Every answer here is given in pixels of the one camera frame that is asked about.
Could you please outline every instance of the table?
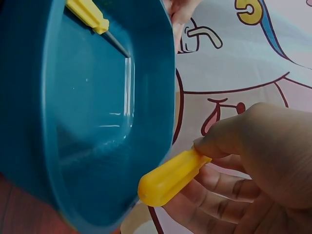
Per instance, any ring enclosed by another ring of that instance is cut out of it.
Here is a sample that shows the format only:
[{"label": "table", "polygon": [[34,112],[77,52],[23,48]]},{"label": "table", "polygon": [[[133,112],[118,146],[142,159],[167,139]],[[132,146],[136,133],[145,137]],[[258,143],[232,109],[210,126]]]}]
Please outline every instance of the table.
[{"label": "table", "polygon": [[1,234],[78,234],[48,205],[0,174]]}]

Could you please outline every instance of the metal rod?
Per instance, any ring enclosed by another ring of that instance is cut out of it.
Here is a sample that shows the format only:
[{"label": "metal rod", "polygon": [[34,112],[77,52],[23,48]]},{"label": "metal rod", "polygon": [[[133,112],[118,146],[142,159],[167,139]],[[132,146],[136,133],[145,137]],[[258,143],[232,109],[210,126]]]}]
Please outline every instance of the metal rod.
[{"label": "metal rod", "polygon": [[117,47],[117,49],[120,50],[120,52],[126,57],[126,58],[130,58],[130,54],[128,53],[128,51],[119,43],[119,41],[109,32],[107,31],[106,33],[104,33],[107,38]]}]

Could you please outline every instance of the human hand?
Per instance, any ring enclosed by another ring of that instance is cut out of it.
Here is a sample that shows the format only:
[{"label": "human hand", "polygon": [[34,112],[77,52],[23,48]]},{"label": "human hand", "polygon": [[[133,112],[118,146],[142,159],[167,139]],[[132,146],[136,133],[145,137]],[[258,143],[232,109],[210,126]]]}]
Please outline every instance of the human hand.
[{"label": "human hand", "polygon": [[191,19],[194,10],[201,1],[202,0],[163,0],[172,22],[176,53],[179,49],[184,24]]},{"label": "human hand", "polygon": [[164,209],[194,234],[310,234],[311,141],[312,113],[259,103],[221,120],[195,149],[252,179],[204,166]]}]

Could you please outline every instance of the fingernail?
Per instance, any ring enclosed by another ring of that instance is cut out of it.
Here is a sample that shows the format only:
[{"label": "fingernail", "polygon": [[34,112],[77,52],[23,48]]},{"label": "fingernail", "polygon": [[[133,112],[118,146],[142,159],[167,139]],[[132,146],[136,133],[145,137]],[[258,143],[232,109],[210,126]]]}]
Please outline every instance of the fingernail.
[{"label": "fingernail", "polygon": [[172,29],[173,29],[174,35],[179,33],[179,30],[180,30],[181,26],[182,26],[182,24],[179,24],[179,23],[174,23],[172,25]]},{"label": "fingernail", "polygon": [[193,145],[196,145],[196,146],[201,145],[202,142],[203,142],[203,139],[204,139],[203,136],[202,136],[202,137],[199,137],[199,138],[197,138],[197,139],[195,139],[195,140],[193,141]]}]

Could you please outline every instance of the yellow plastic handle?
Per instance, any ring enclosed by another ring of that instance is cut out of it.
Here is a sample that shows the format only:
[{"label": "yellow plastic handle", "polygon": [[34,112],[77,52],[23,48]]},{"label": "yellow plastic handle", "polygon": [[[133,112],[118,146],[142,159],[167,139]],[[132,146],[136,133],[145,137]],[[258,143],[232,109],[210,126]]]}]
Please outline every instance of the yellow plastic handle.
[{"label": "yellow plastic handle", "polygon": [[138,196],[151,207],[165,205],[211,162],[195,150],[184,151],[163,165],[144,175],[138,185]]},{"label": "yellow plastic handle", "polygon": [[96,33],[108,31],[109,21],[103,18],[102,12],[92,0],[67,0],[66,6]]}]

